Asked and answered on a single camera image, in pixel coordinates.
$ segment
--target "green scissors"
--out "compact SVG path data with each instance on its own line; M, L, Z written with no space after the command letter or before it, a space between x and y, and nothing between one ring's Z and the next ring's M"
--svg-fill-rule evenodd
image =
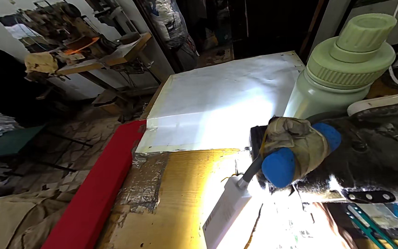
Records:
M351 206L368 224L369 226L365 226L353 212L350 212L348 206ZM373 241L380 249L387 249L376 237L374 237L374 232L378 233L384 240L388 242L392 246L393 249L398 249L398 246L395 242L388 237L388 235L384 234L382 230L380 230L379 226L356 204L350 203L347 205L346 214L355 223L360 230L362 230L365 235Z

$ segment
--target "white device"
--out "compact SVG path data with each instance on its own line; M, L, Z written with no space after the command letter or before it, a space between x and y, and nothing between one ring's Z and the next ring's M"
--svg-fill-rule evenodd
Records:
M395 104L398 104L398 94L384 96L384 97L380 97L380 98L360 100L355 103L352 103L346 111L348 113L348 116L351 116L355 113L358 113L358 112L361 112L361 111L364 111L367 109L381 107L381 106L387 106L387 105L395 105Z
M225 184L225 190L214 206L202 230L207 249L216 249L230 229L251 195L247 190L248 183L242 176L232 176Z

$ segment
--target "white plastic bottle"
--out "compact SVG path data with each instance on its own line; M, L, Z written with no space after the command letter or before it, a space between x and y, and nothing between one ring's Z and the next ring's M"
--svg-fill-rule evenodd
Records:
M362 100L395 60L386 38L396 22L386 14L359 15L340 36L318 44L297 79L284 116L305 119L327 111L346 111Z

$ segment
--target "paper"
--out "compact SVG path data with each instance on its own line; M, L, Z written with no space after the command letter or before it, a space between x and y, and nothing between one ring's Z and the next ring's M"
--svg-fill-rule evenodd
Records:
M285 52L171 75L136 152L249 146L251 127L283 115L304 67Z

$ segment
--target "red wooden board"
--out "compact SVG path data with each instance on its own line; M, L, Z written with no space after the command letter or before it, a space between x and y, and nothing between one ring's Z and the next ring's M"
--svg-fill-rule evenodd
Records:
M146 121L118 127L41 249L92 249L131 166Z

